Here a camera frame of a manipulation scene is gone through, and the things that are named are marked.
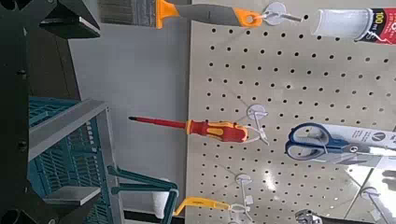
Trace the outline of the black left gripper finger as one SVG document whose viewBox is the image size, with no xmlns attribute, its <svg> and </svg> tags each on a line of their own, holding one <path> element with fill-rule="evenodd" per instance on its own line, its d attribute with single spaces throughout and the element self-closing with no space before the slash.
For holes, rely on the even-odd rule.
<svg viewBox="0 0 396 224">
<path fill-rule="evenodd" d="M 46 224 L 83 224 L 101 197 L 97 187 L 65 186 L 43 198 L 55 212 Z"/>
<path fill-rule="evenodd" d="M 39 27 L 63 39 L 97 38 L 100 27 L 82 0 L 56 0 Z"/>
</svg>

